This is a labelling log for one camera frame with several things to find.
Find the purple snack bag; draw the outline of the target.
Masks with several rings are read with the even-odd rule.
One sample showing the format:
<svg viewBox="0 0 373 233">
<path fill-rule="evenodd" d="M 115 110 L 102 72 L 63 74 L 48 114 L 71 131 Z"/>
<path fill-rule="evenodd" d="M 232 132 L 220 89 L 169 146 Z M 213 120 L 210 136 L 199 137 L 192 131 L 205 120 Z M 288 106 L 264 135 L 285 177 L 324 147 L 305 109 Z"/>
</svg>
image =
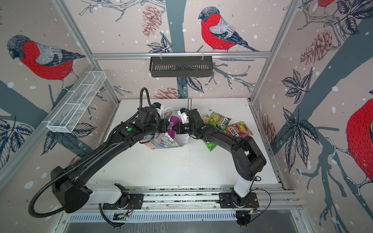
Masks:
<svg viewBox="0 0 373 233">
<path fill-rule="evenodd" d="M 178 123 L 180 122 L 180 118 L 177 117 L 177 116 L 171 116 L 170 120 L 169 120 L 169 126 L 168 126 L 168 129 L 167 129 L 167 134 L 172 138 L 174 139 L 175 136 L 176 136 L 176 131 L 173 130 L 173 126 L 176 126 Z"/>
</svg>

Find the floral paper gift bag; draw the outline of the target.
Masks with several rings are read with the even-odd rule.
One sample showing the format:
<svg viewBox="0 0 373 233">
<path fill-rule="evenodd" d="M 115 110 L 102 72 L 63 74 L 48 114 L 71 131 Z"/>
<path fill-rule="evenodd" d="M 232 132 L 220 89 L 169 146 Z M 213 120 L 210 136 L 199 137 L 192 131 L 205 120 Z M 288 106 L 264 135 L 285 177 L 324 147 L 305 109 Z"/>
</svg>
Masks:
<svg viewBox="0 0 373 233">
<path fill-rule="evenodd" d="M 170 120 L 171 116 L 177 116 L 176 111 L 172 108 L 166 108 L 163 111 L 161 119 Z M 147 147 L 152 150 L 155 149 L 170 149 L 183 147 L 189 139 L 189 135 L 177 135 L 172 139 L 167 132 L 166 133 L 155 133 L 154 136 L 149 135 L 144 137 L 141 142 L 144 142 Z"/>
</svg>

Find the green chips bag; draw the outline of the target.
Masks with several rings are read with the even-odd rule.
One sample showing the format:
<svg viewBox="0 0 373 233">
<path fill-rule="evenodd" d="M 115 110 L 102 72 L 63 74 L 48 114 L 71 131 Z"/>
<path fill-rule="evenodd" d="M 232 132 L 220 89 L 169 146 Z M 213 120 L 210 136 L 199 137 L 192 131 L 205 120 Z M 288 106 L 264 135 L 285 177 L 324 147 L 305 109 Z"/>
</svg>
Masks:
<svg viewBox="0 0 373 233">
<path fill-rule="evenodd" d="M 210 119 L 210 117 L 208 115 L 206 115 L 205 117 L 203 117 L 203 121 L 204 123 L 207 123 L 207 124 L 212 124 L 212 120 Z M 216 148 L 216 144 L 214 143 L 210 143 L 210 142 L 205 142 L 205 145 L 207 146 L 207 148 L 209 149 L 209 151 L 213 151 L 215 148 Z"/>
</svg>

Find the green yellow Fox's candy bag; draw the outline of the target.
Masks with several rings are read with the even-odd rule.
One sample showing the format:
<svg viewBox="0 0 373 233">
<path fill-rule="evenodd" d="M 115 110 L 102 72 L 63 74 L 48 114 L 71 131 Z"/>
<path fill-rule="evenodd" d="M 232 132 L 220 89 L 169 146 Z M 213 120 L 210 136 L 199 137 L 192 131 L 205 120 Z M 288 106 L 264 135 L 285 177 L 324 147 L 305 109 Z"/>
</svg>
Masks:
<svg viewBox="0 0 373 233">
<path fill-rule="evenodd" d="M 231 118 L 226 117 L 217 112 L 212 112 L 212 114 L 209 116 L 209 124 L 215 126 L 217 129 L 221 131 L 225 131 L 230 121 Z"/>
</svg>

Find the orange Fox's candy bag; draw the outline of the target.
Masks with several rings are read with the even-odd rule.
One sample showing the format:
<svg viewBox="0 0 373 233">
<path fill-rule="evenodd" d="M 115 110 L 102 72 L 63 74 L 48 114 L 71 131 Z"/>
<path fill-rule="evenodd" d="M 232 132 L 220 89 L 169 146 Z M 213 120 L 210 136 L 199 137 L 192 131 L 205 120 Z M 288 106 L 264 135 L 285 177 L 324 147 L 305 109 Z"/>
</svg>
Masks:
<svg viewBox="0 0 373 233">
<path fill-rule="evenodd" d="M 252 136 L 253 133 L 248 128 L 248 126 L 245 124 L 245 122 L 240 121 L 234 124 L 231 124 L 225 128 L 225 131 L 232 135 L 237 137 L 246 137 L 246 136 Z"/>
</svg>

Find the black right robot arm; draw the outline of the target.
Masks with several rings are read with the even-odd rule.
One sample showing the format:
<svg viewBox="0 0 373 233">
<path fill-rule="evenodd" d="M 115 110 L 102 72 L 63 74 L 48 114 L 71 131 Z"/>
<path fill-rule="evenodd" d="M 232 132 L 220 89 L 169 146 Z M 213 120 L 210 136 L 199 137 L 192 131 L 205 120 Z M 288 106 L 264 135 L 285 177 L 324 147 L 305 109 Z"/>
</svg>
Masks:
<svg viewBox="0 0 373 233">
<path fill-rule="evenodd" d="M 239 137 L 220 131 L 205 123 L 197 109 L 178 111 L 181 122 L 173 126 L 178 135 L 213 143 L 230 152 L 239 177 L 232 190 L 232 202 L 238 208 L 249 203 L 255 176 L 263 170 L 267 160 L 251 136 Z"/>
</svg>

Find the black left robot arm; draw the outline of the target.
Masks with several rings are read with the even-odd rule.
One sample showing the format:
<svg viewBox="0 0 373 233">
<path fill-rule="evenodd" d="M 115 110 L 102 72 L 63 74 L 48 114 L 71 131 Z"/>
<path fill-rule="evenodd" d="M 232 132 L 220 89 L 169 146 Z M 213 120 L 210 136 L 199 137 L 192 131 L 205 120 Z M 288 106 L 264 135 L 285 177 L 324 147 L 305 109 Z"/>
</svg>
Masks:
<svg viewBox="0 0 373 233">
<path fill-rule="evenodd" d="M 160 103 L 154 103 L 140 108 L 135 120 L 115 127 L 106 142 L 87 157 L 51 172 L 51 177 L 57 179 L 52 184 L 52 192 L 66 213 L 73 213 L 88 204 L 114 204 L 123 196 L 126 190 L 119 183 L 100 186 L 88 181 L 113 158 L 146 136 L 166 131 L 168 124 L 160 116 L 162 107 Z"/>
</svg>

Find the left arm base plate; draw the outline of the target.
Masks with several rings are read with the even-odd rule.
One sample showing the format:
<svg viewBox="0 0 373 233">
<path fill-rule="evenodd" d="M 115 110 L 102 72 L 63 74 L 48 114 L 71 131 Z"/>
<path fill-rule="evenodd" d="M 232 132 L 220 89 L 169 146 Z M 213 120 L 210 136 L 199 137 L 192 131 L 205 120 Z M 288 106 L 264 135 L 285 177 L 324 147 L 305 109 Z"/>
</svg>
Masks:
<svg viewBox="0 0 373 233">
<path fill-rule="evenodd" d="M 120 197 L 120 199 L 114 203 L 104 203 L 102 206 L 103 210 L 140 210 L 142 208 L 144 200 L 143 194 L 128 194 Z"/>
</svg>

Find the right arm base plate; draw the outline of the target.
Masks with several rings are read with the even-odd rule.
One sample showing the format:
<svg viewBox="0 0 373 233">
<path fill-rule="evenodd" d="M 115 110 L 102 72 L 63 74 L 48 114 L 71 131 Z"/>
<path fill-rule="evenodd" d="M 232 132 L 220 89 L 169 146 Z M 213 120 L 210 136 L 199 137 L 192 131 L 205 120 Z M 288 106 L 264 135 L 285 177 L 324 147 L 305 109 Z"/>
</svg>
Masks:
<svg viewBox="0 0 373 233">
<path fill-rule="evenodd" d="M 241 198 L 235 192 L 220 193 L 217 203 L 221 208 L 259 208 L 257 195 L 254 192 L 250 192 L 243 198 Z"/>
</svg>

